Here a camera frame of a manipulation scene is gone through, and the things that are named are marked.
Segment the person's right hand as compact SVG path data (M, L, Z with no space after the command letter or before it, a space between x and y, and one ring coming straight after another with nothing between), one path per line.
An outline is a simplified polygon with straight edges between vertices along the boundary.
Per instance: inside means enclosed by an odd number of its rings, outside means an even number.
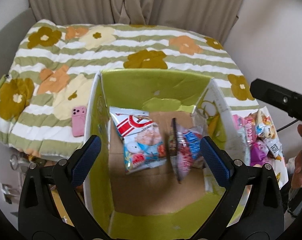
M295 157L295 170L291 180L291 187L294 189L302 187L302 151Z

